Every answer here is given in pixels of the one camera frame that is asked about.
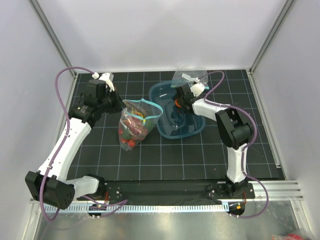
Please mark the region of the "purple grape bunch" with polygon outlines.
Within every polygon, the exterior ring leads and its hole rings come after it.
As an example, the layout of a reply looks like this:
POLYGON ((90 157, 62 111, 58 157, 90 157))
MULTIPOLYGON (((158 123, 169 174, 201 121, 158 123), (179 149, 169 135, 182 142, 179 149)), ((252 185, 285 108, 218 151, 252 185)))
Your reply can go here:
POLYGON ((141 135, 144 130, 143 122, 136 117, 128 117, 123 121, 132 135, 141 135))

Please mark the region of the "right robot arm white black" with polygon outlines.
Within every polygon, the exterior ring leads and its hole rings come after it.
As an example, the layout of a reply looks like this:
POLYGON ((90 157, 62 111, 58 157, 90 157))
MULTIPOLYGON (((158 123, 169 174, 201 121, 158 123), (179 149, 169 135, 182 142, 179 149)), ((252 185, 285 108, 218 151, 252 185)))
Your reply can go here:
POLYGON ((227 147, 228 168, 225 177, 225 192, 237 198, 248 187, 246 170, 247 151, 257 138, 257 126, 243 109, 229 104, 217 103, 201 97, 197 85, 188 84, 175 88, 174 104, 187 113, 202 116, 216 122, 222 143, 227 147))

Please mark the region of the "red cherry fruit cluster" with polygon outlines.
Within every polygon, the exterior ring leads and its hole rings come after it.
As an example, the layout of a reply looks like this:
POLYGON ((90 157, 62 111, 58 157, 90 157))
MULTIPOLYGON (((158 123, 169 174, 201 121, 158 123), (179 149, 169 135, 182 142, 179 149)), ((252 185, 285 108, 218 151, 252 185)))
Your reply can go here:
POLYGON ((136 146, 136 141, 133 139, 133 136, 130 132, 124 128, 118 129, 119 140, 121 143, 125 144, 129 148, 133 148, 136 146))

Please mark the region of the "orange fruit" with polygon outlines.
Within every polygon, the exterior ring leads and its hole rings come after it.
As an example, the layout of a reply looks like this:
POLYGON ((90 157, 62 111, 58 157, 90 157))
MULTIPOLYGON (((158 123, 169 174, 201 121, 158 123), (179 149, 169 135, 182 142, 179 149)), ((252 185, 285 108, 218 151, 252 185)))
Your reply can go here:
POLYGON ((175 104, 178 108, 181 108, 181 106, 180 106, 180 104, 178 103, 178 100, 177 100, 177 99, 174 101, 174 104, 175 104))

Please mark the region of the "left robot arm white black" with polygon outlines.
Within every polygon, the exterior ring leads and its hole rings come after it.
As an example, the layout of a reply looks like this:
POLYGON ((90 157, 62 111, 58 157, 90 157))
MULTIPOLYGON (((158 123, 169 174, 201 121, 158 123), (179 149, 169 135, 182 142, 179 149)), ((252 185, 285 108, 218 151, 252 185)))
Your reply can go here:
POLYGON ((34 200, 65 210, 73 200, 89 196, 101 200, 106 195, 104 178, 86 174, 67 179, 69 168, 82 142, 103 114, 121 112, 125 104, 111 80, 91 79, 68 112, 69 121, 52 152, 37 172, 29 171, 25 182, 34 200))

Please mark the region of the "green lime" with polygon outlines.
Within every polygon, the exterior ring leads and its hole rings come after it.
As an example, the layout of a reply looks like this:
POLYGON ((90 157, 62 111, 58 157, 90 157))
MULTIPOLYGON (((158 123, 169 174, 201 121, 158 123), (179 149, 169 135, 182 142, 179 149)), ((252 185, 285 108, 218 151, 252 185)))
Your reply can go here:
POLYGON ((155 126, 155 123, 152 119, 147 119, 145 121, 145 125, 144 125, 145 128, 152 129, 154 126, 155 126))

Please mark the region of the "yellow lemon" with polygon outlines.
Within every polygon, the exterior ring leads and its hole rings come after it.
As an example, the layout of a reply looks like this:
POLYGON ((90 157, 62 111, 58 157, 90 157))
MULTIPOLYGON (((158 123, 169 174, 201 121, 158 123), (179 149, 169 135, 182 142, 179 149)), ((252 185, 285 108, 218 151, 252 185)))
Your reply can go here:
POLYGON ((136 117, 145 118, 145 114, 137 108, 131 108, 130 113, 136 117))

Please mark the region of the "clear zip top bag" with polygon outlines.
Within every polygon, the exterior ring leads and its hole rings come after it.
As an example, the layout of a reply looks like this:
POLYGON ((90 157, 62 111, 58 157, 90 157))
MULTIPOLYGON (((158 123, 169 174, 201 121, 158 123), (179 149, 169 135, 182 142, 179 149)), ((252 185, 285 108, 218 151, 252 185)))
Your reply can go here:
POLYGON ((163 114, 163 108, 141 98, 123 100, 125 108, 118 123, 118 139, 124 151, 132 150, 152 131, 163 114))

